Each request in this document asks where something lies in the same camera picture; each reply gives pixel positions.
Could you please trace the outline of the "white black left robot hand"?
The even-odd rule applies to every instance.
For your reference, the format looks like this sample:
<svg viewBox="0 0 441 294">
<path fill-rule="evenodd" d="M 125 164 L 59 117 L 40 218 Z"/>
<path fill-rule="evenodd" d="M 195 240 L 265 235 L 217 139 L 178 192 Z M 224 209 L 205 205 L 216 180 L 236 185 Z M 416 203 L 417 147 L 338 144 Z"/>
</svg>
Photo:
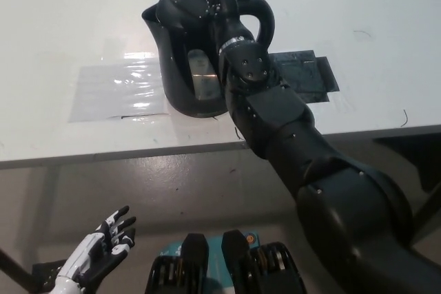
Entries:
<svg viewBox="0 0 441 294">
<path fill-rule="evenodd" d="M 59 271 L 57 286 L 97 290 L 135 245 L 136 217 L 123 219 L 129 210 L 128 206 L 116 210 L 83 238 Z"/>
</svg>

